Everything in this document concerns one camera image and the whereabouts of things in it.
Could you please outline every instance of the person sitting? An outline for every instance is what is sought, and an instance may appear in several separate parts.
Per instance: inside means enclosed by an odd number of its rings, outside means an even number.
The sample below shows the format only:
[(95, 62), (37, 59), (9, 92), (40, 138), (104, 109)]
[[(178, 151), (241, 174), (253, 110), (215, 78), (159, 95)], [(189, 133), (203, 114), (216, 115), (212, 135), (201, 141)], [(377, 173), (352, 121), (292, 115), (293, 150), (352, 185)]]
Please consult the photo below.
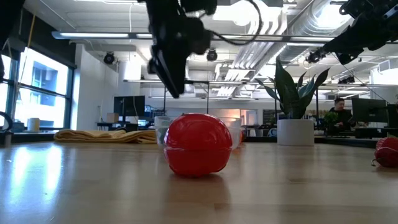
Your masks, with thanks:
[(340, 131), (349, 131), (351, 127), (355, 126), (355, 122), (351, 120), (353, 115), (350, 110), (344, 109), (345, 101), (342, 98), (335, 99), (335, 107), (331, 108), (329, 112), (338, 114), (338, 123)]

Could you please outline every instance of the white plant pot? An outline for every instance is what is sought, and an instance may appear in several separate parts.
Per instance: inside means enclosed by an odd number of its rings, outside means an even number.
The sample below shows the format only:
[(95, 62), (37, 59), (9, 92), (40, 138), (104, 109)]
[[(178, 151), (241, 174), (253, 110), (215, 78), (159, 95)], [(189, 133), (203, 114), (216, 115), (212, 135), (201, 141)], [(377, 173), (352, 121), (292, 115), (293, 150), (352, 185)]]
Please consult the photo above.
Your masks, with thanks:
[(308, 119), (278, 120), (278, 145), (313, 146), (313, 121)]

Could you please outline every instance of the wooden tabletop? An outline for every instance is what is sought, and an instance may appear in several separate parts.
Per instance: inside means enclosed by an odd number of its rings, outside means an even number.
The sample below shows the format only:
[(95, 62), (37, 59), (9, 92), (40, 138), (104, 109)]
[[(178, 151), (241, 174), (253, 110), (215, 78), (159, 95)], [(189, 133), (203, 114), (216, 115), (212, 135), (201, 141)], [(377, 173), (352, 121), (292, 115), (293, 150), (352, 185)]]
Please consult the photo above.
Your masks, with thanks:
[(373, 154), (246, 143), (221, 172), (184, 179), (157, 146), (0, 148), (0, 223), (397, 223), (398, 172)]

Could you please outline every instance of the potted plant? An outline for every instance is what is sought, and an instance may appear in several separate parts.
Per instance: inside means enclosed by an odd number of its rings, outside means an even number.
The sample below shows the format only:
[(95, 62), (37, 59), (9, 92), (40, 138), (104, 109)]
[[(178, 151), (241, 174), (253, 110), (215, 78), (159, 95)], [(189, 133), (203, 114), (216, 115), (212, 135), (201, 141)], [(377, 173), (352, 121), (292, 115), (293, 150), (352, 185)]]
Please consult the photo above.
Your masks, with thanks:
[(326, 127), (327, 135), (334, 135), (336, 131), (335, 124), (338, 122), (338, 114), (335, 112), (327, 112), (323, 117), (323, 122)]
[(311, 103), (315, 90), (327, 79), (329, 69), (315, 76), (302, 86), (305, 73), (294, 83), (292, 76), (284, 70), (280, 60), (276, 62), (275, 79), (269, 78), (274, 83), (276, 92), (263, 84), (267, 93), (280, 102), (280, 109), (286, 115), (286, 119), (278, 120), (278, 144), (283, 146), (313, 146), (314, 128), (313, 121), (302, 119), (307, 106)]

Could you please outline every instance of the yellow towel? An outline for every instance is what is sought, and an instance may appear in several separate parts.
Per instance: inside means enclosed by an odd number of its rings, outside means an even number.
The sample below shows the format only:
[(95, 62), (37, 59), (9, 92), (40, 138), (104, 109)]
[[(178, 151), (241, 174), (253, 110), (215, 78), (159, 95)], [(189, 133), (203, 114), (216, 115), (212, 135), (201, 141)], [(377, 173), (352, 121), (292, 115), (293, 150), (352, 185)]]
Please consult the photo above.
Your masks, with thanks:
[(151, 131), (74, 131), (61, 130), (54, 139), (59, 142), (103, 142), (156, 144), (156, 134)]

